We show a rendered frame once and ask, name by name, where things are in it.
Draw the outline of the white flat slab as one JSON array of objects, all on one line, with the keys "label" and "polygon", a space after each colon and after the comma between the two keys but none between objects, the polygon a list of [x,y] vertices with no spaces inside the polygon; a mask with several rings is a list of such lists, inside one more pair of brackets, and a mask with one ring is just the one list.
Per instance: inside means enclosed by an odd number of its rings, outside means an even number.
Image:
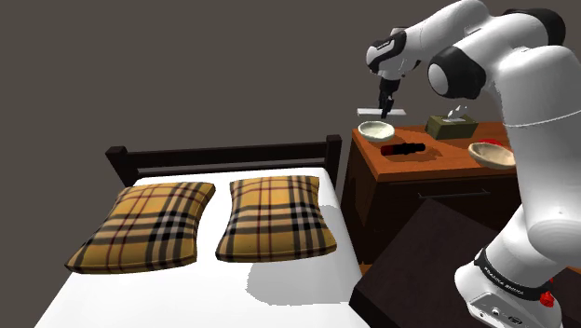
[{"label": "white flat slab", "polygon": [[406,116],[406,112],[403,109],[396,109],[392,108],[390,111],[383,113],[383,110],[380,108],[358,108],[357,109],[358,116]]}]

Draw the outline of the white bowl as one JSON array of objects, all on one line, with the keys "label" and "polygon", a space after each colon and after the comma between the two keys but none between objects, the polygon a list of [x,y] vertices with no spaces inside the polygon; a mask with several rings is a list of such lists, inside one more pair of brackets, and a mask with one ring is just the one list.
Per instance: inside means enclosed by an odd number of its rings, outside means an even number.
[{"label": "white bowl", "polygon": [[392,125],[383,121],[365,121],[358,125],[359,134],[367,141],[382,143],[391,140],[395,136]]}]

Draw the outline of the black and red cylinder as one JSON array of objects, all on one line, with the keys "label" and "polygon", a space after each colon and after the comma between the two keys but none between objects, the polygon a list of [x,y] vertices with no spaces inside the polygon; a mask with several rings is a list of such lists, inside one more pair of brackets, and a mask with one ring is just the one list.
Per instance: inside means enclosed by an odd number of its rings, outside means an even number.
[{"label": "black and red cylinder", "polygon": [[426,150],[426,145],[424,143],[397,143],[388,144],[380,148],[380,153],[382,156],[396,156],[396,155],[409,155],[412,153],[423,152]]}]

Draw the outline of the olive green tissue box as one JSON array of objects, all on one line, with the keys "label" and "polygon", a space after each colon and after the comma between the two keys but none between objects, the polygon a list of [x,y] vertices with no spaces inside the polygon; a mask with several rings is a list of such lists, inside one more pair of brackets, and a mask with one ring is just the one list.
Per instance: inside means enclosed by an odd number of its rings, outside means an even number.
[{"label": "olive green tissue box", "polygon": [[471,138],[479,123],[467,114],[466,105],[458,105],[446,116],[430,116],[425,132],[435,140]]}]

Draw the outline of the tan wooden bowl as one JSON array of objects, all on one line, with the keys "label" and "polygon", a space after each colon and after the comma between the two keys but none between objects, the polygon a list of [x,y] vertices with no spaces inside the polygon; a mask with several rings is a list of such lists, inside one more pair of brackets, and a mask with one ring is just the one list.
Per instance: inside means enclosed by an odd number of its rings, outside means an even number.
[{"label": "tan wooden bowl", "polygon": [[516,167],[514,154],[503,146],[492,143],[471,143],[468,154],[481,166],[494,170]]}]

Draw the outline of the brown wooden nightstand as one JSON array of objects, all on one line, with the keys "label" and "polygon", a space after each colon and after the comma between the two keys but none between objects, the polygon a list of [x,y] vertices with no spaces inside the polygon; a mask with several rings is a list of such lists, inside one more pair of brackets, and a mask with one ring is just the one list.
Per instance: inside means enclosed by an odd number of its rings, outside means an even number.
[{"label": "brown wooden nightstand", "polygon": [[372,264],[427,199],[493,230],[505,226],[521,204],[516,172],[478,164],[467,148],[481,140],[509,146],[499,122],[482,122],[471,137],[450,140],[409,126],[397,128],[389,144],[424,144],[425,150],[384,157],[380,143],[352,130],[341,209],[361,264]]}]

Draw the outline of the yellow plaid pillow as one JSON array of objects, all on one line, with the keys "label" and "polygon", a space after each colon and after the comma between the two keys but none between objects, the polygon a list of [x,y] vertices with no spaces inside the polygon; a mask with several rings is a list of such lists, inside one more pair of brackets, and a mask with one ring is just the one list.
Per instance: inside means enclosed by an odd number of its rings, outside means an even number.
[{"label": "yellow plaid pillow", "polygon": [[190,265],[214,193],[213,184],[201,182],[127,187],[65,267],[79,274],[127,274]]},{"label": "yellow plaid pillow", "polygon": [[290,175],[236,180],[215,256],[227,263],[272,263],[333,253],[337,241],[319,208],[319,179]]}]

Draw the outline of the dark robot stand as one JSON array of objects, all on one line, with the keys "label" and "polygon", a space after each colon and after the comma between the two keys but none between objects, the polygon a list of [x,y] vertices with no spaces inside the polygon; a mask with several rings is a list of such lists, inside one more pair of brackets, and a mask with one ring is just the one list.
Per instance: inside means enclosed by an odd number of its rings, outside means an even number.
[{"label": "dark robot stand", "polygon": [[350,307],[371,328],[491,328],[469,314],[454,272],[499,231],[425,200],[356,284]]}]

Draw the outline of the dark wooden bed white mattress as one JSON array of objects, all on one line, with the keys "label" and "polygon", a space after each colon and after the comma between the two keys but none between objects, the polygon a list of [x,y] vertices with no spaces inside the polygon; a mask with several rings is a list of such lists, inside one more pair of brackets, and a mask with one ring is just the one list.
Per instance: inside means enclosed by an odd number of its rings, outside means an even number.
[{"label": "dark wooden bed white mattress", "polygon": [[[70,275],[35,328],[369,328],[350,307],[361,271],[335,194],[341,138],[319,143],[237,146],[106,156],[123,182],[201,182],[215,193],[199,222],[197,259],[127,274]],[[337,241],[333,253],[272,263],[215,256],[229,221],[230,184],[258,177],[319,179],[319,208]]]}]

